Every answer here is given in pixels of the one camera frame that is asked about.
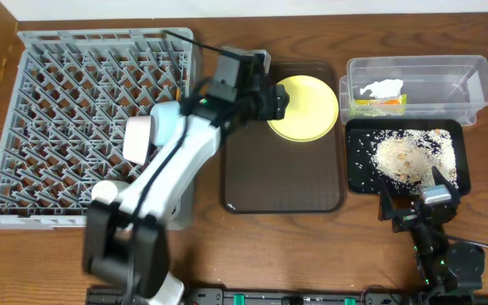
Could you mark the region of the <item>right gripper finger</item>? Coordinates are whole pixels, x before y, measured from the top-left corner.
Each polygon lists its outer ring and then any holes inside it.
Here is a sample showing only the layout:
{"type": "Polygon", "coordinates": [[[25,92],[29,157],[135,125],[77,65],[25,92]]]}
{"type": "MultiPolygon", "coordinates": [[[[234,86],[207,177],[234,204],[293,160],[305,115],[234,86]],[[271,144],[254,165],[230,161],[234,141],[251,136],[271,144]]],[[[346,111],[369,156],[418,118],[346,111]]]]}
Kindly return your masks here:
{"type": "Polygon", "coordinates": [[[431,168],[431,174],[432,174],[432,177],[433,177],[433,180],[434,180],[436,186],[438,186],[438,185],[444,185],[445,187],[454,187],[455,186],[435,166],[433,166],[431,168]]]}
{"type": "Polygon", "coordinates": [[[380,211],[379,220],[388,220],[393,218],[393,201],[388,191],[385,181],[379,178],[380,188],[380,211]]]}

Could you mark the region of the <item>leftover rice pile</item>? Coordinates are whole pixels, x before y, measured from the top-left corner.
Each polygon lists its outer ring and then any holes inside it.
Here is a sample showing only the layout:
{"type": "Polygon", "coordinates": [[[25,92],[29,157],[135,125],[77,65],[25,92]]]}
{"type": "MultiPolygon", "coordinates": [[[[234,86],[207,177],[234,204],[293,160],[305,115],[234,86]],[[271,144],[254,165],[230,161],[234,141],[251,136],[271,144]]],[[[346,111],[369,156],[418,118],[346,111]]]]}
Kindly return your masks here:
{"type": "Polygon", "coordinates": [[[374,149],[372,160],[381,174],[408,186],[410,195],[435,184],[431,174],[433,166],[458,188],[454,148],[444,130],[407,130],[400,136],[389,134],[374,149]]]}

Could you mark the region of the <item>yellow round plate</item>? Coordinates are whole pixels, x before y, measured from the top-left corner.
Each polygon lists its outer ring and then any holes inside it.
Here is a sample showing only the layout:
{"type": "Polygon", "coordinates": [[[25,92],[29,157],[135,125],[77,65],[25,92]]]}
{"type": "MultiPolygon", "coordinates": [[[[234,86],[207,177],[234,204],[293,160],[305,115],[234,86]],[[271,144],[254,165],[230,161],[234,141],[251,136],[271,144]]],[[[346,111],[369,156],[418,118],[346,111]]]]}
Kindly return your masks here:
{"type": "Polygon", "coordinates": [[[293,75],[278,82],[289,95],[283,119],[269,120],[278,136],[295,142],[315,141],[335,125],[339,106],[334,91],[322,80],[309,75],[293,75]]]}

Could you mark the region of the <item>light blue bowl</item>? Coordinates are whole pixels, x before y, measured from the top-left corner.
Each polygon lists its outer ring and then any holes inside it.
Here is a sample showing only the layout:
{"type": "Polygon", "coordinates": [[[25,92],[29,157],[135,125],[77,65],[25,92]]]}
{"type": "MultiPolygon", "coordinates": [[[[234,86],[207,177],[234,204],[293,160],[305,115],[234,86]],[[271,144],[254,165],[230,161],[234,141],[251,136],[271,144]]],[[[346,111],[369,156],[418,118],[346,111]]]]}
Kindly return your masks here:
{"type": "Polygon", "coordinates": [[[156,103],[150,115],[153,120],[152,143],[156,147],[162,147],[175,132],[180,117],[180,103],[177,101],[156,103]]]}

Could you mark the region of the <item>green orange snack wrapper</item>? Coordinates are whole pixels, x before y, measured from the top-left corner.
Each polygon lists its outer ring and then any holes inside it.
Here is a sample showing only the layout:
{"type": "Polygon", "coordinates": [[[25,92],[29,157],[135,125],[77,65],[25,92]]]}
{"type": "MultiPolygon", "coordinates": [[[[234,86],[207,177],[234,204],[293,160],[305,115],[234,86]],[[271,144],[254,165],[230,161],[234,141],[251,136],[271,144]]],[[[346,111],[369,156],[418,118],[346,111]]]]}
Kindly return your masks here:
{"type": "Polygon", "coordinates": [[[352,116],[402,116],[406,112],[407,95],[381,99],[355,100],[350,107],[352,116]]]}

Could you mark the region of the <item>white paper napkin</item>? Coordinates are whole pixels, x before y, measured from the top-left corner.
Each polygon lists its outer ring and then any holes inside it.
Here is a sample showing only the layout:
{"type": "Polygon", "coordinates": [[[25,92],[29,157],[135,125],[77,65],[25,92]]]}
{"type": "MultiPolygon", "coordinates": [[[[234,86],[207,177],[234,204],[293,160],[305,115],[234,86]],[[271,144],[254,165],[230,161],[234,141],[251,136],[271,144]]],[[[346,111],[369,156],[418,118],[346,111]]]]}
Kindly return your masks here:
{"type": "Polygon", "coordinates": [[[368,93],[369,97],[374,99],[382,99],[388,97],[396,97],[401,94],[404,82],[400,79],[386,79],[382,81],[375,81],[359,90],[359,94],[364,96],[368,93]]]}

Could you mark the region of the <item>pink white bowl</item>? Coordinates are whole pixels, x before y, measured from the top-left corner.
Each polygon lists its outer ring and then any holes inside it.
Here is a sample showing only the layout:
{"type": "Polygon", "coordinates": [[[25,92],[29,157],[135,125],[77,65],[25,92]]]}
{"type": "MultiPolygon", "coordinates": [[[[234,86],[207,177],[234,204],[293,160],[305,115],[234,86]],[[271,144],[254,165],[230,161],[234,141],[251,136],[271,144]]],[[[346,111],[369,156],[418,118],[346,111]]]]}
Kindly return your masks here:
{"type": "Polygon", "coordinates": [[[152,127],[151,116],[135,116],[127,120],[122,152],[124,159],[139,165],[147,161],[152,127]]]}

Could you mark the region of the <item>white plastic cup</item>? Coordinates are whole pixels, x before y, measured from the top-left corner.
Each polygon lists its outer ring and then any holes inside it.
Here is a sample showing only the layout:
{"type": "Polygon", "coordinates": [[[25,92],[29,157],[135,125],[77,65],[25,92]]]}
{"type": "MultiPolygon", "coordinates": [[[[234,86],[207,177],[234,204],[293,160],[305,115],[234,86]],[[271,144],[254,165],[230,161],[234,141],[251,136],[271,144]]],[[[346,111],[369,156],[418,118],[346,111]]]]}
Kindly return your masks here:
{"type": "Polygon", "coordinates": [[[128,182],[119,180],[101,180],[91,189],[91,199],[110,204],[129,186],[128,182]]]}

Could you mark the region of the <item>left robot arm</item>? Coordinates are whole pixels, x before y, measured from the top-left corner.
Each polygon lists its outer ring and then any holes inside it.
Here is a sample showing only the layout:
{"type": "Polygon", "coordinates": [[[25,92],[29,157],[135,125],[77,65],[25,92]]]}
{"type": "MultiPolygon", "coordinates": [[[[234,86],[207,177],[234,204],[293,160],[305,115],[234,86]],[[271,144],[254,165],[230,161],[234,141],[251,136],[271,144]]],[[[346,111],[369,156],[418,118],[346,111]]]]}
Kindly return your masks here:
{"type": "Polygon", "coordinates": [[[177,304],[183,283],[169,272],[166,228],[198,170],[232,131],[249,121],[283,119],[290,101],[272,82],[265,50],[218,50],[214,75],[194,85],[176,115],[149,116],[127,135],[171,137],[142,174],[113,197],[94,196],[86,214],[82,268],[123,292],[121,304],[177,304]]]}

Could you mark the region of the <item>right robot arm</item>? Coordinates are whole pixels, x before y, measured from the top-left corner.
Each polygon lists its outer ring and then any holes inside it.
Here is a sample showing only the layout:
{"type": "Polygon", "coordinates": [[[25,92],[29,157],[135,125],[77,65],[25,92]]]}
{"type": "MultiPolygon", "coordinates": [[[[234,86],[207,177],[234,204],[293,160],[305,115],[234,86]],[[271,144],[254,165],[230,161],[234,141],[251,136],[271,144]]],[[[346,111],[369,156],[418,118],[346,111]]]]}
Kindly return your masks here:
{"type": "Polygon", "coordinates": [[[408,231],[414,243],[419,273],[426,287],[402,304],[476,304],[474,292],[482,288],[485,251],[465,241],[450,242],[443,225],[457,215],[461,194],[438,170],[435,184],[421,190],[409,208],[396,209],[384,179],[379,179],[379,220],[390,220],[395,233],[408,231]]]}

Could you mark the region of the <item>black waste tray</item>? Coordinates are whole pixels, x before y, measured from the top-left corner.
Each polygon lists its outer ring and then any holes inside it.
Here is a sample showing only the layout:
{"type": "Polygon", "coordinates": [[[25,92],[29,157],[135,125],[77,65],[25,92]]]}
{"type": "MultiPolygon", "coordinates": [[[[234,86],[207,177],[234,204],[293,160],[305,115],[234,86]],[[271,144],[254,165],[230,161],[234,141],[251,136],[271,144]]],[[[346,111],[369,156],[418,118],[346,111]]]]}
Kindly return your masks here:
{"type": "Polygon", "coordinates": [[[462,126],[453,119],[352,119],[346,125],[347,176],[349,189],[356,193],[375,194],[377,180],[385,179],[391,193],[411,194],[408,186],[396,183],[373,165],[374,149],[389,134],[400,136],[407,130],[444,130],[451,137],[454,148],[455,183],[464,196],[471,190],[469,165],[463,139],[462,126]]]}

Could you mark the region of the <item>clear plastic waste bin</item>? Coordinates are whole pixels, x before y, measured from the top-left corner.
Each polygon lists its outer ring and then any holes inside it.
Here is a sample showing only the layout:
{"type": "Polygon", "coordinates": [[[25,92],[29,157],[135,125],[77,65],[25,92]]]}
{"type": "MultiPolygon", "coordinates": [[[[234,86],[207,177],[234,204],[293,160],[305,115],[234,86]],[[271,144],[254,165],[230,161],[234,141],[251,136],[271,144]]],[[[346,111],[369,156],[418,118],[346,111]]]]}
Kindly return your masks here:
{"type": "Polygon", "coordinates": [[[473,125],[488,107],[488,62],[480,55],[427,55],[353,58],[339,84],[341,121],[351,119],[454,119],[473,125]],[[352,116],[355,100],[374,99],[359,90],[375,81],[400,79],[407,95],[402,116],[352,116]]]}

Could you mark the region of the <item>dark brown serving tray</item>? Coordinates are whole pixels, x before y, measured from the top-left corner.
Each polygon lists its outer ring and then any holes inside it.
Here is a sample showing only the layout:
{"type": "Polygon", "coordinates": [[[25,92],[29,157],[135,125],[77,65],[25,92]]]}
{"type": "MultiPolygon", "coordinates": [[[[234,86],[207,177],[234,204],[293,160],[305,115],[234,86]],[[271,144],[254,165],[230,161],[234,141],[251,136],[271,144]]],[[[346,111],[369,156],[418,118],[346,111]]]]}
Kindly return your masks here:
{"type": "Polygon", "coordinates": [[[219,200],[233,214],[329,213],[345,201],[341,124],[315,141],[278,136],[251,121],[220,149],[219,200]]]}

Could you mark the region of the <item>grey plastic dish rack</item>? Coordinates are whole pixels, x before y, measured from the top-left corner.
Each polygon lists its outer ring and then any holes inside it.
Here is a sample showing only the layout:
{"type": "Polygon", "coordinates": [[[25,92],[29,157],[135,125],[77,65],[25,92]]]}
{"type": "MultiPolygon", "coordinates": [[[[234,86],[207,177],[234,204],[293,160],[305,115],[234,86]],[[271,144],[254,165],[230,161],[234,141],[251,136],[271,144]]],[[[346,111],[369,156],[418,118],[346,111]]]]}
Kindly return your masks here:
{"type": "Polygon", "coordinates": [[[190,91],[202,57],[185,27],[22,31],[0,140],[0,230],[81,227],[100,180],[137,178],[128,118],[190,91]]]}

